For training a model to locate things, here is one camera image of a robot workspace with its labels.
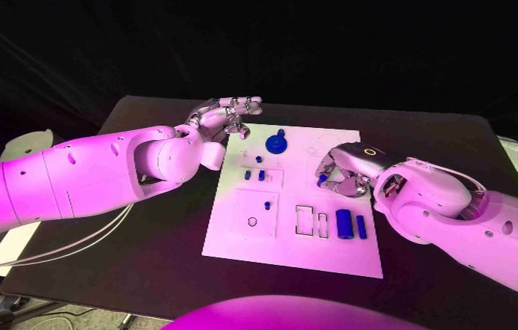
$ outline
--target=small blue piece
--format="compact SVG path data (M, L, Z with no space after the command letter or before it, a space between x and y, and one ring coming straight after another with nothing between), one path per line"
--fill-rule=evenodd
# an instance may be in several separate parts
M351 218L351 210L339 209L336 211L336 227L338 227L338 237L341 239L352 239L354 220Z
M360 239L367 239L364 216L357 216Z
M328 180L328 175L322 174L319 176L319 181L316 182L316 186L321 187L321 184Z
M284 138L284 130L279 129L276 135L267 139L267 151L273 154L282 154L289 147L289 142Z

